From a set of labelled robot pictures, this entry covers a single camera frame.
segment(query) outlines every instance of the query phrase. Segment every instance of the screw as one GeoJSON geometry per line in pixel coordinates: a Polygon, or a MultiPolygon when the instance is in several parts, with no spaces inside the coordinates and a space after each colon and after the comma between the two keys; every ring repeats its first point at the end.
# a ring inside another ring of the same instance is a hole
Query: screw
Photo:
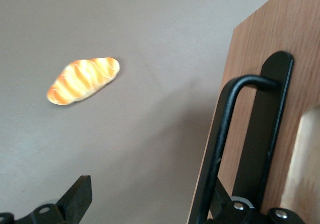
{"type": "Polygon", "coordinates": [[[234,204],[234,207],[235,207],[235,209],[237,209],[237,210],[244,210],[244,209],[245,209],[245,206],[244,206],[242,203],[240,203],[240,202],[236,202],[236,203],[234,204]]]}
{"type": "Polygon", "coordinates": [[[283,210],[275,210],[276,216],[281,219],[288,219],[288,214],[285,213],[283,210]]]}

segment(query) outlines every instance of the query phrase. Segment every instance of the bread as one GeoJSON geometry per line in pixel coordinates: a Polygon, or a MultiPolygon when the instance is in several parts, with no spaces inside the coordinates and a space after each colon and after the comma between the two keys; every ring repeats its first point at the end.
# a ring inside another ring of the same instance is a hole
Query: bread
{"type": "Polygon", "coordinates": [[[77,60],[63,70],[47,93],[57,105],[84,100],[115,79],[119,62],[111,57],[77,60]]]}

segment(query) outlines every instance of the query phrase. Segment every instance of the black clamp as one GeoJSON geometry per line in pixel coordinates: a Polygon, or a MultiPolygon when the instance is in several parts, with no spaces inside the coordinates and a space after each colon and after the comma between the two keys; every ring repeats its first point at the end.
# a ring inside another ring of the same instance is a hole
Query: black clamp
{"type": "Polygon", "coordinates": [[[92,203],[90,176],[81,176],[56,204],[38,207],[15,220],[11,213],[0,213],[0,224],[79,224],[92,203]]]}
{"type": "Polygon", "coordinates": [[[261,74],[230,80],[223,88],[204,154],[188,224],[203,223],[303,223],[294,212],[272,209],[259,213],[280,129],[293,70],[293,56],[279,51],[271,55],[261,74]],[[240,90],[257,89],[232,196],[249,201],[233,202],[218,179],[234,107],[240,90]],[[207,220],[211,210],[214,220],[207,220]]]}

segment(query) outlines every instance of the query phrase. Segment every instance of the black metal bracket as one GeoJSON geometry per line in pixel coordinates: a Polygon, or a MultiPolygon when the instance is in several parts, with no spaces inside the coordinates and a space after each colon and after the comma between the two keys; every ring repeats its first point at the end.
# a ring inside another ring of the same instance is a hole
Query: black metal bracket
{"type": "Polygon", "coordinates": [[[92,203],[90,176],[81,176],[56,204],[46,204],[22,219],[0,213],[0,224],[79,224],[92,203]]]}
{"type": "Polygon", "coordinates": [[[207,221],[214,195],[223,196],[219,197],[219,200],[224,203],[223,207],[228,206],[229,196],[225,195],[226,192],[217,176],[236,100],[240,90],[245,86],[254,87],[257,91],[232,195],[249,200],[257,211],[260,210],[285,107],[293,59],[290,53],[276,52],[266,60],[259,76],[245,75],[234,78],[223,88],[188,224],[203,224],[207,221]]]}

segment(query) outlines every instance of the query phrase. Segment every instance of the cutout hole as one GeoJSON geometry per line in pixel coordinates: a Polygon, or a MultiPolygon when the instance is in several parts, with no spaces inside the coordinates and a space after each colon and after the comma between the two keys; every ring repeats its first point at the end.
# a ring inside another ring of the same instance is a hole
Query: cutout hole
{"type": "Polygon", "coordinates": [[[40,214],[45,214],[45,213],[47,213],[48,211],[50,211],[50,208],[49,208],[49,207],[44,207],[44,208],[42,208],[42,209],[39,211],[39,213],[40,213],[40,214]]]}

